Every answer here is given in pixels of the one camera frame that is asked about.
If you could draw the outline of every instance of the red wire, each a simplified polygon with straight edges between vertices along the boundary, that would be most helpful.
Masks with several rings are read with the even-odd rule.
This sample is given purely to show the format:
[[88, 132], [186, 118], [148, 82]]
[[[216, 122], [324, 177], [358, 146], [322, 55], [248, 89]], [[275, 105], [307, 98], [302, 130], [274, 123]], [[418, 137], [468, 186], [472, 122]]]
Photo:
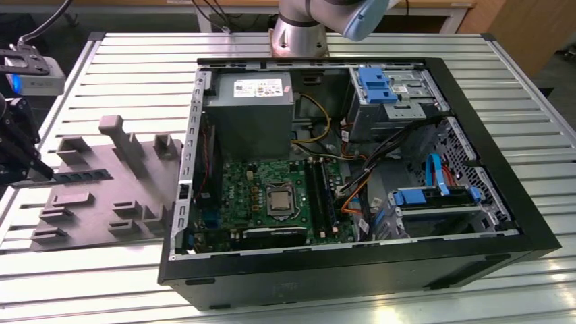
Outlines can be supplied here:
[[452, 175], [451, 170], [448, 169], [447, 166], [443, 166], [442, 169], [443, 169], [444, 172], [447, 173], [447, 180], [448, 180], [448, 184], [450, 184], [451, 186], [455, 186], [455, 185], [456, 185], [456, 180], [455, 180], [455, 178], [454, 178], [454, 175]]
[[208, 175], [210, 175], [210, 163], [208, 163], [208, 136], [207, 136], [207, 130], [202, 130], [202, 136], [204, 137], [204, 163], [207, 164], [207, 174], [204, 176], [204, 180], [202, 181], [200, 189], [198, 189], [198, 193], [195, 196], [195, 200], [199, 199], [202, 190], [204, 189], [204, 185], [208, 182]]

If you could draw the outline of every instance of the black cable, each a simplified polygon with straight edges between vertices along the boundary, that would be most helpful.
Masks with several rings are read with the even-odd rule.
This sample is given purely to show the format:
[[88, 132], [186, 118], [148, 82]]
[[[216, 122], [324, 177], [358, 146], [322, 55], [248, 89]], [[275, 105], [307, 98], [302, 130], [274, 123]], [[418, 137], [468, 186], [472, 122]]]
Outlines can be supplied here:
[[368, 233], [360, 236], [360, 242], [368, 241], [372, 237], [372, 213], [370, 212], [370, 203], [368, 203], [368, 189], [364, 186], [359, 191], [359, 200], [360, 200], [360, 211], [363, 220], [371, 224], [368, 227]]
[[340, 188], [340, 192], [347, 190], [355, 184], [360, 183], [363, 180], [366, 180], [366, 177], [370, 176], [370, 174], [372, 173], [372, 170], [375, 169], [380, 160], [386, 158], [388, 153], [391, 153], [395, 149], [400, 147], [412, 131], [415, 131], [423, 126], [438, 124], [442, 120], [444, 120], [443, 115], [431, 117], [424, 120], [414, 121], [407, 126], [404, 126], [402, 130], [394, 133], [394, 135], [391, 135], [391, 137], [388, 137], [388, 139], [386, 139], [380, 143], [378, 148], [374, 150], [362, 167], [362, 173], [354, 178], [352, 181], [343, 185], [343, 187]]
[[60, 6], [59, 10], [56, 10], [56, 12], [54, 13], [54, 15], [48, 18], [48, 20], [44, 21], [44, 24], [42, 24], [40, 27], [38, 27], [34, 32], [23, 35], [19, 38], [18, 43], [19, 44], [26, 44], [32, 39], [35, 39], [36, 37], [39, 37], [46, 32], [46, 30], [48, 30], [48, 28], [52, 26], [52, 24], [56, 22], [58, 18], [60, 18], [60, 16], [66, 13], [66, 10], [71, 6], [71, 4], [72, 4], [72, 0], [66, 0], [64, 3], [63, 3], [63, 5]]
[[247, 31], [248, 29], [252, 29], [252, 27], [255, 27], [256, 23], [259, 22], [260, 15], [262, 15], [260, 13], [256, 14], [256, 19], [252, 21], [252, 24], [248, 27], [243, 28], [243, 32]]
[[222, 6], [220, 6], [218, 0], [215, 0], [215, 3], [216, 3], [216, 6], [218, 6], [218, 9], [220, 9], [220, 13], [222, 13], [222, 15], [220, 15], [220, 13], [215, 10], [215, 8], [214, 8], [212, 5], [210, 4], [208, 0], [204, 0], [204, 2], [207, 3], [207, 5], [210, 5], [212, 11], [214, 11], [219, 16], [220, 16], [220, 18], [223, 18], [223, 20], [224, 20], [224, 22], [228, 24], [228, 26], [231, 26], [231, 22], [230, 22], [230, 20], [228, 20], [228, 16], [226, 15], [224, 9], [222, 8]]
[[215, 23], [215, 21], [212, 19], [210, 19], [210, 16], [204, 13], [204, 11], [202, 11], [199, 4], [196, 3], [196, 0], [192, 0], [192, 4], [195, 5], [198, 13], [203, 15], [203, 17], [210, 21], [210, 23], [214, 25], [214, 27], [220, 29], [223, 32], [227, 32], [224, 28], [230, 29], [230, 27], [220, 26], [219, 24]]

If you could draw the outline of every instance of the slotted aluminum table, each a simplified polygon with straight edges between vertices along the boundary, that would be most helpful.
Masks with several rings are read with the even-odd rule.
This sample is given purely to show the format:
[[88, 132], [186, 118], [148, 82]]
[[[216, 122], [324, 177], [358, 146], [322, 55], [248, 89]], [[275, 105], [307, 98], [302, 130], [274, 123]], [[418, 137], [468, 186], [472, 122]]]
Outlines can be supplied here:
[[[479, 35], [330, 37], [331, 55], [442, 57], [503, 149], [563, 248], [459, 289], [202, 313], [156, 284], [160, 240], [66, 252], [30, 252], [50, 189], [7, 191], [0, 208], [0, 321], [126, 323], [576, 323], [576, 137], [500, 45]], [[94, 37], [43, 125], [43, 159], [60, 138], [99, 135], [120, 114], [140, 140], [184, 139], [199, 57], [264, 57], [267, 34], [108, 34]]]

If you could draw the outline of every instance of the yellow wire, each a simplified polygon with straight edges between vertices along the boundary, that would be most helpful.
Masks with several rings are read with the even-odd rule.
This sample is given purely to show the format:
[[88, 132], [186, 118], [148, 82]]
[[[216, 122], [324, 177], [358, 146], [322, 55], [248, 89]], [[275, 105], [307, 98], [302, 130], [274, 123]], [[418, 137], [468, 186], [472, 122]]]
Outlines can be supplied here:
[[331, 116], [328, 116], [328, 112], [327, 112], [324, 106], [322, 106], [322, 104], [315, 100], [315, 98], [312, 98], [307, 94], [300, 94], [300, 96], [307, 98], [320, 108], [320, 110], [323, 111], [324, 116], [326, 116], [326, 124], [327, 125], [326, 125], [324, 133], [319, 137], [310, 138], [308, 140], [294, 140], [292, 143], [302, 143], [302, 144], [303, 143], [314, 143], [318, 140], [322, 140], [324, 138], [324, 136], [328, 135], [328, 132], [331, 131]]

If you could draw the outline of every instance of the blue plastic latch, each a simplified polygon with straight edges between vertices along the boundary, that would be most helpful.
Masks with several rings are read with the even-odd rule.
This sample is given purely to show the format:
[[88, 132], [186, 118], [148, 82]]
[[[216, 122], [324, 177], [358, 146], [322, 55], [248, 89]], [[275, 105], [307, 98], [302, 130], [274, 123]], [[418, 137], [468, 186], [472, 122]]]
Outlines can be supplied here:
[[8, 77], [12, 79], [12, 91], [20, 94], [22, 91], [22, 80], [18, 74], [8, 74]]
[[400, 191], [407, 204], [426, 204], [424, 192], [420, 189], [408, 189]]
[[472, 199], [478, 204], [483, 200], [483, 195], [480, 193], [480, 190], [476, 187], [470, 187], [470, 194], [472, 195]]
[[402, 206], [402, 205], [404, 205], [404, 197], [403, 197], [403, 194], [402, 194], [400, 192], [395, 192], [392, 196], [395, 197], [395, 203], [396, 203], [396, 206]]
[[368, 103], [396, 103], [398, 96], [390, 88], [390, 79], [379, 67], [359, 67], [360, 84], [367, 91]]

